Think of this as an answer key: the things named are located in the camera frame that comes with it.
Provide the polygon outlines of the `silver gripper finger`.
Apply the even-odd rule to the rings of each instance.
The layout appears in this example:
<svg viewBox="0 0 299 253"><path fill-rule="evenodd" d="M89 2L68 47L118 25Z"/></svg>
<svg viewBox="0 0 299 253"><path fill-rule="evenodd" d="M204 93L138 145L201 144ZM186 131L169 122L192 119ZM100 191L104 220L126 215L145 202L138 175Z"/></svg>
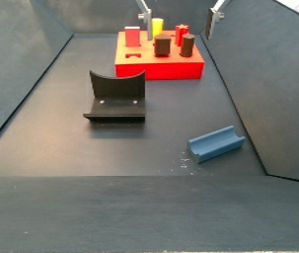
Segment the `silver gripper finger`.
<svg viewBox="0 0 299 253"><path fill-rule="evenodd" d="M150 34L150 8L146 5L145 0L136 0L137 6L140 8L140 14L138 19L144 21L146 24L146 34L148 34L148 40L152 39Z"/></svg>
<svg viewBox="0 0 299 253"><path fill-rule="evenodd" d="M209 39L216 23L224 19L224 7L227 5L227 0L217 0L215 5L208 9L206 24L205 24L205 38Z"/></svg>

